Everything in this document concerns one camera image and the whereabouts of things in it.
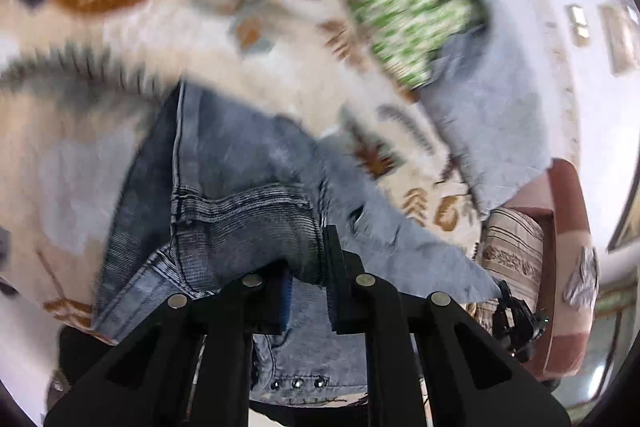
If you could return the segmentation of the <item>blue denim jeans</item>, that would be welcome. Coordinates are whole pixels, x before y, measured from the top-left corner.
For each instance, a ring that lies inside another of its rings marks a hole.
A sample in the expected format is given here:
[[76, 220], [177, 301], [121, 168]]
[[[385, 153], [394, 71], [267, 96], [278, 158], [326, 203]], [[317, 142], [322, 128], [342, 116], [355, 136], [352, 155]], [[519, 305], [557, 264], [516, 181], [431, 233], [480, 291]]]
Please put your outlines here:
[[390, 205], [352, 159], [292, 120], [180, 82], [122, 188], [96, 291], [93, 329], [124, 339], [169, 296], [201, 298], [283, 259], [293, 280], [280, 335], [254, 339], [254, 401], [340, 407], [366, 392], [359, 335], [332, 332], [322, 230], [398, 291], [481, 303], [489, 274]]

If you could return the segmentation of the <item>silver leaf cushion ornament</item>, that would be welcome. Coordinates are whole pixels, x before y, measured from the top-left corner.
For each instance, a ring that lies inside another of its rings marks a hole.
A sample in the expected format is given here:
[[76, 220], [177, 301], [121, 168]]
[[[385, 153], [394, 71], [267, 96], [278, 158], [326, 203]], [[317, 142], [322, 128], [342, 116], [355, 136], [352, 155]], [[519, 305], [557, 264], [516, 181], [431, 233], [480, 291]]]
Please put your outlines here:
[[596, 250], [582, 247], [575, 268], [570, 274], [563, 300], [575, 309], [593, 309], [600, 286], [600, 269]]

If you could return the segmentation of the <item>striped floral beige pillow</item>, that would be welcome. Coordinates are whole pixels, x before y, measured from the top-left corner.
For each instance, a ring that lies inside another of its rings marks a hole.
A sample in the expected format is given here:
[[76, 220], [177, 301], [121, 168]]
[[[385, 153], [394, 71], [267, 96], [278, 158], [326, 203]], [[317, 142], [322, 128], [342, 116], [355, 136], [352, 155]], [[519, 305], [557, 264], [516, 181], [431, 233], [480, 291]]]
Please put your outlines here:
[[498, 208], [485, 223], [474, 260], [535, 312], [544, 262], [544, 230], [521, 211]]

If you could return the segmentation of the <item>grey quilted pillow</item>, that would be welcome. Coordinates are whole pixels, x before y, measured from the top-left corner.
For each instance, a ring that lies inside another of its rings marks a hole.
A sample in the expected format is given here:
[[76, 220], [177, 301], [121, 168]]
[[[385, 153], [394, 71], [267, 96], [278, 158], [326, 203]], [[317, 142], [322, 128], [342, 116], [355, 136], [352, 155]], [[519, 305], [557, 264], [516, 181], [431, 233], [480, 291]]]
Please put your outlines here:
[[430, 64], [420, 102], [487, 218], [551, 164], [541, 95], [512, 17], [498, 0], [473, 0], [478, 14]]

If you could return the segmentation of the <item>leaf pattern fleece blanket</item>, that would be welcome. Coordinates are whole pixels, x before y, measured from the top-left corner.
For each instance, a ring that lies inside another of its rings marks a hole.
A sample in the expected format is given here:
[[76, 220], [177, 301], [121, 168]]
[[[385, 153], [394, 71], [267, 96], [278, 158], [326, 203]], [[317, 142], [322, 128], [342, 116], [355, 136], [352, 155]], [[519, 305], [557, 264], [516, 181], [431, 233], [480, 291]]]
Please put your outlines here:
[[120, 187], [181, 78], [295, 120], [475, 251], [448, 146], [345, 0], [1, 0], [1, 278], [55, 320], [90, 329]]

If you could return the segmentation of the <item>wall switch plate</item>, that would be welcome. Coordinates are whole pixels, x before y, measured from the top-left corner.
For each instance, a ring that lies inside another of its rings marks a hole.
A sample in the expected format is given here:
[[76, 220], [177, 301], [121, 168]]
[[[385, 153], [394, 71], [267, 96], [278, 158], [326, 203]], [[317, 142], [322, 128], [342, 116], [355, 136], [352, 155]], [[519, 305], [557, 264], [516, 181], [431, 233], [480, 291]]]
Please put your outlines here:
[[588, 46], [591, 34], [586, 11], [578, 4], [568, 4], [565, 11], [570, 21], [570, 32], [574, 45], [578, 48]]

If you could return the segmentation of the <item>framed wall picture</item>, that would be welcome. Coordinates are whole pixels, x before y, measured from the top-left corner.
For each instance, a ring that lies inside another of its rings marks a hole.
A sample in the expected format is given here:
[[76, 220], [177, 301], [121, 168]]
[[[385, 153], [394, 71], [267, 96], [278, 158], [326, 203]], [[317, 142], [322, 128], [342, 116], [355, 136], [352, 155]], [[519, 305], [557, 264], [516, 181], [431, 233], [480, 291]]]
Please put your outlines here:
[[614, 76], [639, 69], [639, 11], [634, 0], [612, 0], [599, 5]]

